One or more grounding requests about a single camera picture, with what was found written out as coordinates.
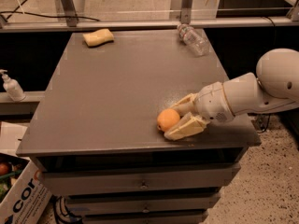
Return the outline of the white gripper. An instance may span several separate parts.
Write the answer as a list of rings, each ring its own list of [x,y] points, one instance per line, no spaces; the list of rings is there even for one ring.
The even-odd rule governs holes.
[[[186,95],[170,108],[176,110],[181,116],[185,115],[164,133],[166,139],[173,141],[202,133],[209,121],[224,123],[235,118],[220,82],[205,86],[197,95],[195,93]]]

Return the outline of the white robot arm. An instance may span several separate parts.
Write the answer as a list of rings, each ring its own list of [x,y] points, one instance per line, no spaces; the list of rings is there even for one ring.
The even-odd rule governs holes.
[[[164,133],[179,140],[247,113],[268,114],[299,107],[299,52],[272,49],[258,61],[255,73],[215,82],[172,105],[180,121]]]

